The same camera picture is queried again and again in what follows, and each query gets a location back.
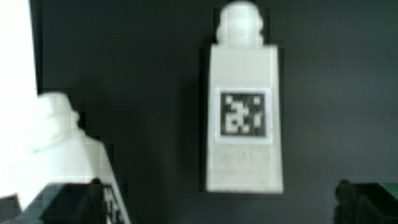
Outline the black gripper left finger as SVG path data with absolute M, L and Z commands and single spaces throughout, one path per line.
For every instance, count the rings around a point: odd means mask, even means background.
M 103 183 L 51 184 L 44 189 L 44 224 L 104 224 Z

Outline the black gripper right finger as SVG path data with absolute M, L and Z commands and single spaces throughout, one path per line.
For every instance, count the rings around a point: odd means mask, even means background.
M 334 224 L 398 224 L 398 183 L 351 183 L 335 187 Z

